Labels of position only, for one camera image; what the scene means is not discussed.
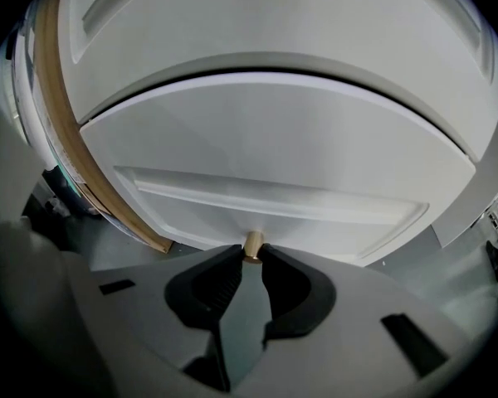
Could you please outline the white desk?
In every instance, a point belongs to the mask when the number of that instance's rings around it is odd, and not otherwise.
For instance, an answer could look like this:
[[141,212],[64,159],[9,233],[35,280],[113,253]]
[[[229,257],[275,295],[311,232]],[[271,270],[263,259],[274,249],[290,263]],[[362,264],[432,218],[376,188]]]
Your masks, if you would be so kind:
[[[493,32],[497,36],[491,24],[488,22],[489,26],[492,28]],[[163,87],[166,85],[175,84],[185,80],[191,80],[196,78],[202,78],[210,75],[224,75],[224,74],[232,74],[232,73],[245,73],[245,72],[275,72],[275,73],[286,73],[286,74],[294,74],[294,75],[308,75],[314,76],[316,78],[322,78],[327,80],[336,80],[339,82],[343,82],[345,84],[354,85],[363,89],[366,89],[375,94],[381,95],[389,100],[392,100],[403,107],[410,109],[415,114],[419,115],[427,122],[432,124],[435,128],[441,131],[444,135],[446,135],[441,129],[439,129],[434,123],[432,123],[429,119],[425,118],[417,111],[412,109],[411,107],[401,103],[400,101],[384,95],[377,90],[373,90],[367,86],[360,85],[354,83],[349,80],[340,79],[334,77],[332,75],[324,75],[319,72],[307,71],[307,70],[289,70],[289,69],[279,69],[275,67],[247,67],[247,68],[234,68],[234,69],[221,69],[221,70],[210,70],[199,72],[193,75],[185,75],[182,77],[178,77],[173,80],[165,81],[163,83],[152,85],[145,89],[142,89],[132,95],[128,95],[123,99],[117,101],[116,103],[110,105],[106,109],[99,112],[96,116],[87,119],[84,123],[76,122],[80,125],[80,135],[81,128],[89,123],[91,120],[95,119],[99,115],[103,114],[105,111],[115,107],[118,104],[125,102],[126,100],[130,100],[137,95],[141,95],[150,90],[157,89],[159,87]],[[456,197],[456,199],[449,205],[449,207],[429,226],[432,227],[435,231],[437,238],[439,239],[442,245],[448,245],[453,240],[455,240],[468,226],[470,226],[476,218],[478,218],[481,213],[490,205],[491,201],[495,198],[498,193],[498,169],[493,172],[491,176],[486,175],[486,164],[491,161],[492,156],[492,141],[496,137],[498,131],[498,122],[494,133],[491,137],[491,141],[480,160],[471,159],[448,135],[446,135],[474,164],[475,166],[475,174],[471,178],[471,180],[467,183],[463,191]]]

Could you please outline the brass drawer knob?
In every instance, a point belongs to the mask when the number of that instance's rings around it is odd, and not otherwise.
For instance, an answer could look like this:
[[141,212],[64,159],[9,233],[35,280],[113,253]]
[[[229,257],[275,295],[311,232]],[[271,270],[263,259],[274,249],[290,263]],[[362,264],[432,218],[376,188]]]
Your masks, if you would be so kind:
[[251,231],[247,234],[245,244],[243,246],[243,260],[252,264],[260,264],[261,260],[258,253],[264,244],[264,236],[260,231]]

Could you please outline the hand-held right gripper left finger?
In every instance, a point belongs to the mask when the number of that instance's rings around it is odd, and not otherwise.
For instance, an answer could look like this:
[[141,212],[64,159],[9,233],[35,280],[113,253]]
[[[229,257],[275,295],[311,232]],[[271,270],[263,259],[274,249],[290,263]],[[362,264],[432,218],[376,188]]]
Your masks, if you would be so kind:
[[183,372],[223,392],[231,390],[222,351],[220,321],[242,281],[242,247],[215,249],[212,258],[175,275],[164,290],[170,309],[188,328],[210,333],[205,352]]

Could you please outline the long brown cardboard box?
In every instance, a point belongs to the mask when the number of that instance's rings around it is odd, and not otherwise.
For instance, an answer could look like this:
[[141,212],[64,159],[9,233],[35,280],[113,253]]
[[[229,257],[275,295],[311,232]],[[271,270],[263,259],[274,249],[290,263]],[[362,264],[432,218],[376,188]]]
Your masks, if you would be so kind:
[[81,135],[66,92],[58,46],[60,0],[39,0],[35,16],[35,73],[46,112],[65,161],[74,170],[72,183],[103,216],[114,217],[134,238],[166,254],[173,242],[152,230],[110,185]]

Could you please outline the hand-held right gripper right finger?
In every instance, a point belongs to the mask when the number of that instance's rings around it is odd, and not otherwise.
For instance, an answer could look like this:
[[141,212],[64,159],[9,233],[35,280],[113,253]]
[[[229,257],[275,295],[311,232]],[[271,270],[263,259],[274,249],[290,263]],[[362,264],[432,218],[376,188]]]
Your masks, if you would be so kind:
[[263,342],[311,334],[334,307],[337,292],[332,280],[269,244],[261,247],[260,259],[271,305]]

